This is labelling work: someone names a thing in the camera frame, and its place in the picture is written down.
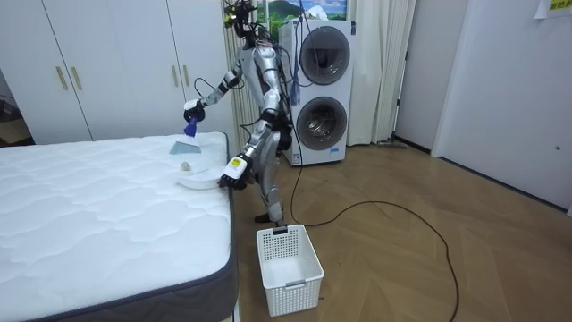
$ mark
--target round door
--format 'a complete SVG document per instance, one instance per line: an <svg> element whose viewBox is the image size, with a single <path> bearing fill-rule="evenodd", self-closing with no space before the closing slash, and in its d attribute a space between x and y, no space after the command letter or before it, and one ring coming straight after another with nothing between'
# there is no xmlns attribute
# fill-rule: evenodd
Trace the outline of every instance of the round door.
<svg viewBox="0 0 572 322"><path fill-rule="evenodd" d="M300 111L296 131L305 146L323 150L340 141L347 124L348 116L340 102L331 97L318 97Z"/></svg>
<svg viewBox="0 0 572 322"><path fill-rule="evenodd" d="M339 80L348 68L348 40L334 27L312 30L304 39L300 52L302 71L315 84L332 84Z"/></svg>

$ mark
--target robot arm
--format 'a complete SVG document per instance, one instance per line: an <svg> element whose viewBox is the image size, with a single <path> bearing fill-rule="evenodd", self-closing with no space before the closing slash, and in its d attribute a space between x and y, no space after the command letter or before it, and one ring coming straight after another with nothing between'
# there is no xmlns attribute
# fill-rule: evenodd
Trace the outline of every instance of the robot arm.
<svg viewBox="0 0 572 322"><path fill-rule="evenodd" d="M247 187L248 173L254 159L270 137L273 124L280 113L280 79L276 65L276 52L271 47L258 47L254 53L254 59L261 74L259 76L264 81L263 88L266 89L264 109L242 153L229 162L221 178L222 186L230 186L235 190L243 190Z"/></svg>
<svg viewBox="0 0 572 322"><path fill-rule="evenodd" d="M224 75L221 83L216 89L214 89L211 94L209 94L207 97L193 99L185 103L185 106L183 107L185 109L185 113L183 115L185 120L189 122L190 119L194 117L198 122L203 121L205 119L205 107L218 103L218 101L224 97L224 94L226 94L229 89L232 89L239 84L241 76L242 68L240 66L240 60L237 59L232 71L228 71Z"/></svg>

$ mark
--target painting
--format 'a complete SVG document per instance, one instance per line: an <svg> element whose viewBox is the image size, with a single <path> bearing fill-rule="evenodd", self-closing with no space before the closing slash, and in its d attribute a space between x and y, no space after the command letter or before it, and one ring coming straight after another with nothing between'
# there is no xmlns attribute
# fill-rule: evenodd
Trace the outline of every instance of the painting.
<svg viewBox="0 0 572 322"><path fill-rule="evenodd" d="M299 0L265 0L268 3L268 27L274 40L278 40L278 29L284 21L299 17ZM347 0L302 0L305 11L325 13L328 20L346 20ZM258 21L265 21L264 2L258 0Z"/></svg>

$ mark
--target white plastic basket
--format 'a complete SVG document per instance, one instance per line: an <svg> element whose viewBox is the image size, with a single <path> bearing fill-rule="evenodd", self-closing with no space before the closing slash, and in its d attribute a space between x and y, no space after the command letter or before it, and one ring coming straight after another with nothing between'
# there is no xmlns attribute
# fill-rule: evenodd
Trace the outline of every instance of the white plastic basket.
<svg viewBox="0 0 572 322"><path fill-rule="evenodd" d="M318 306L324 270L303 225L257 232L258 260L271 317Z"/></svg>

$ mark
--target basket handle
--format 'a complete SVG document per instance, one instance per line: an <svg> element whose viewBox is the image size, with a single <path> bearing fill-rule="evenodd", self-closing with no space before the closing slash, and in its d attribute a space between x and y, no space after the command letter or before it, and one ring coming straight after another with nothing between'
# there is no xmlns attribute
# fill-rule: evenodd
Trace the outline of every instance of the basket handle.
<svg viewBox="0 0 572 322"><path fill-rule="evenodd" d="M275 236L277 234L285 234L288 232L288 226L274 228L272 234Z"/></svg>
<svg viewBox="0 0 572 322"><path fill-rule="evenodd" d="M300 287L304 287L306 280L299 280L296 282L286 283L286 290L292 290Z"/></svg>

